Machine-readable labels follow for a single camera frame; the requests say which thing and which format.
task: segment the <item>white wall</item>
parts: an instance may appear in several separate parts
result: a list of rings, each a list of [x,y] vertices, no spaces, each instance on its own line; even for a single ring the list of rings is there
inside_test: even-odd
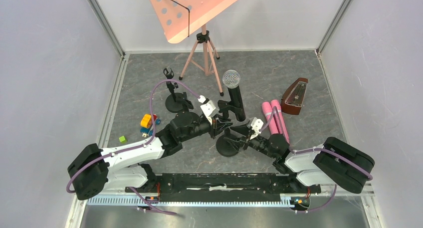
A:
[[[389,228],[423,221],[422,10],[422,0],[353,0],[322,54],[349,141],[376,161]]]
[[[190,51],[169,44],[149,0],[98,0],[126,51]],[[220,50],[315,49],[342,0],[239,0],[208,23]]]
[[[87,0],[0,0],[0,61],[0,227],[63,227],[119,56]]]

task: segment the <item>pink rolled tube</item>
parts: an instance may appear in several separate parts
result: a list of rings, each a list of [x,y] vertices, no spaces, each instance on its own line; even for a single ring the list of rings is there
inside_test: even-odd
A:
[[[280,107],[279,101],[278,100],[272,100],[270,102],[270,105],[272,106],[270,109],[272,109],[273,107],[277,108],[278,112],[275,115],[280,117],[280,121],[282,122],[282,124],[279,123],[279,119],[275,116],[274,120],[276,121],[276,127],[277,127],[279,133],[283,134],[283,136],[286,139],[286,142],[289,143],[288,130],[286,129],[285,121],[283,120],[283,117],[282,117],[282,108]]]
[[[272,114],[272,106],[269,102],[263,102],[261,108],[263,109],[263,113],[266,117],[266,120],[268,121],[270,119],[270,115]],[[279,133],[274,118],[270,121],[269,130],[271,134]]]

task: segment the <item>silver mesh grille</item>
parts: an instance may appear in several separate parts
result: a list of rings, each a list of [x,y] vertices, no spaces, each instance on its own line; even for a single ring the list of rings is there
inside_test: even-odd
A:
[[[236,88],[238,87],[239,81],[241,77],[239,73],[235,70],[228,70],[223,74],[222,82],[228,88]]]

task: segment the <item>pink music stand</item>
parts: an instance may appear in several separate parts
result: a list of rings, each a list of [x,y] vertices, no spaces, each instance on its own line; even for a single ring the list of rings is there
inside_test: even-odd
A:
[[[189,63],[192,62],[195,66],[203,70],[206,76],[214,73],[217,85],[219,86],[220,95],[223,96],[219,74],[217,73],[216,63],[214,62],[215,55],[217,59],[220,57],[209,37],[206,23],[236,1],[237,0],[150,0],[169,43],[181,42],[201,27],[201,33],[197,34],[197,40],[188,56],[179,80],[182,80]],[[199,43],[203,44],[204,68],[192,60],[194,51]]]

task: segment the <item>gray floor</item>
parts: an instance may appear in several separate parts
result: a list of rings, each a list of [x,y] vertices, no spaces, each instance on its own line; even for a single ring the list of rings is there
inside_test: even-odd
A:
[[[313,197],[317,207],[327,198]],[[288,208],[165,207],[178,216],[135,207],[87,206],[81,228],[368,228],[360,197],[336,197],[324,210],[296,215]]]
[[[298,77],[308,78],[309,83],[300,115],[284,114],[291,145],[296,149],[321,144],[329,136],[344,139],[342,129],[332,103],[325,77],[314,51],[246,51],[221,52],[216,61],[220,75],[229,69],[241,75],[240,89],[247,117],[258,117],[265,121],[261,110],[264,101],[280,99],[283,92]],[[119,137],[128,142],[144,138],[140,133],[140,121],[149,112],[148,101],[154,85],[163,79],[163,68],[171,67],[175,79],[180,75],[187,60],[187,53],[156,53],[130,55],[126,74],[116,109],[108,147],[120,146]],[[195,53],[195,61],[203,64],[203,54]],[[191,89],[217,103],[219,99],[229,101],[229,95],[219,96],[214,75],[204,72],[191,64],[183,82]],[[163,84],[154,95],[153,112],[163,124],[175,117],[164,107],[169,92]],[[199,103],[189,99],[200,113]],[[262,133],[268,137],[270,132]],[[149,161],[156,173],[208,173],[208,172],[276,172],[273,160],[265,155],[247,149],[234,157],[221,156],[215,149],[216,140],[208,134],[183,143],[184,148],[164,159]]]

